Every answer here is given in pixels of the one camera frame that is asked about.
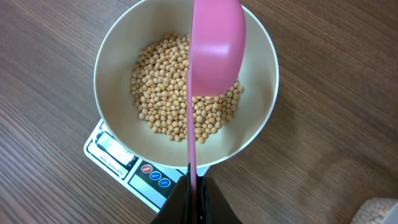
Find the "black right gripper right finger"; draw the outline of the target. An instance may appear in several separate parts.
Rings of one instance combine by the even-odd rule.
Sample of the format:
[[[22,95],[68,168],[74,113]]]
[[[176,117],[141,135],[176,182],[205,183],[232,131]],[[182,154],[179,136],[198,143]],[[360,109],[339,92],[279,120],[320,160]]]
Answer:
[[[198,177],[197,215],[200,224],[242,224],[212,177]]]

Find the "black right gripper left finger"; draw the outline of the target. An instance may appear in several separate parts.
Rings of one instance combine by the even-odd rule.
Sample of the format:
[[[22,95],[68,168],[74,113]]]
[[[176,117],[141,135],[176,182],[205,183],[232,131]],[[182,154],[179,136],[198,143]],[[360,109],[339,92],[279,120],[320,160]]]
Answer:
[[[190,164],[186,175],[179,178],[173,191],[150,224],[191,224],[192,200]]]

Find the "pink plastic measuring scoop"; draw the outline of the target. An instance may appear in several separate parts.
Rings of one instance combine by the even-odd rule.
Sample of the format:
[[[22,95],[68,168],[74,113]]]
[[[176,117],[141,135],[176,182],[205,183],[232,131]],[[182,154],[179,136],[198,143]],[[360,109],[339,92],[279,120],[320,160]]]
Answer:
[[[197,192],[194,96],[226,93],[238,78],[246,20],[238,0],[194,0],[187,76],[187,152],[191,193]]]

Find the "white digital kitchen scale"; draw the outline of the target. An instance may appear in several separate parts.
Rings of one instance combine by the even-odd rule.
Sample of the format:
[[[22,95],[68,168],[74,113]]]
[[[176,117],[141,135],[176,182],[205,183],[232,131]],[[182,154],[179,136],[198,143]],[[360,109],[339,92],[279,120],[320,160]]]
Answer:
[[[100,120],[88,137],[85,155],[103,171],[158,212],[186,169],[153,165],[123,148]]]

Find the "soybeans in white bowl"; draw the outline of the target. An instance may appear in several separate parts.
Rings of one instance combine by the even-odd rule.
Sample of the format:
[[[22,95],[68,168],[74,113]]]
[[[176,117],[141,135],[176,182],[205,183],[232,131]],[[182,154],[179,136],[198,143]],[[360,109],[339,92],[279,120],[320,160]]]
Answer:
[[[140,49],[131,75],[131,95],[139,119],[155,133],[180,142],[187,136],[186,83],[189,35],[166,34]],[[218,96],[192,98],[195,139],[204,143],[233,119],[244,86],[238,80]]]

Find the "white round bowl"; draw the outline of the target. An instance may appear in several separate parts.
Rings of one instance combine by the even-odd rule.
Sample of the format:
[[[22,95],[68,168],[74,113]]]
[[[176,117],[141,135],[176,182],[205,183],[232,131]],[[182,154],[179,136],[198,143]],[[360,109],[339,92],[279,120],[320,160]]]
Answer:
[[[164,167],[187,166],[187,143],[154,133],[138,117],[130,78],[141,48],[169,32],[190,30],[191,1],[140,1],[110,28],[94,70],[98,111],[111,134],[137,157]],[[246,46],[239,73],[244,87],[233,119],[203,144],[196,145],[197,166],[212,166],[242,151],[260,132],[275,105],[279,65],[269,34],[245,11]]]

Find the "yellow soybeans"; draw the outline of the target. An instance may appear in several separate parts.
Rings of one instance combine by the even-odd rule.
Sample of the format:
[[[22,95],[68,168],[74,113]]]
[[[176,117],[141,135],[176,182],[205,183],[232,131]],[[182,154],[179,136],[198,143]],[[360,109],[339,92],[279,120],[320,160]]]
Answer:
[[[362,204],[351,224],[381,224],[395,204],[395,198],[371,198]]]

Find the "clear plastic container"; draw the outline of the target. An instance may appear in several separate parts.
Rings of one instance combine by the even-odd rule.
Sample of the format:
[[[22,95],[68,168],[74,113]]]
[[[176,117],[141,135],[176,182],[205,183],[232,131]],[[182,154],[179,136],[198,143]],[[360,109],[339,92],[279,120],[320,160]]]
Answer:
[[[398,224],[398,204],[395,204],[384,217],[381,224]]]

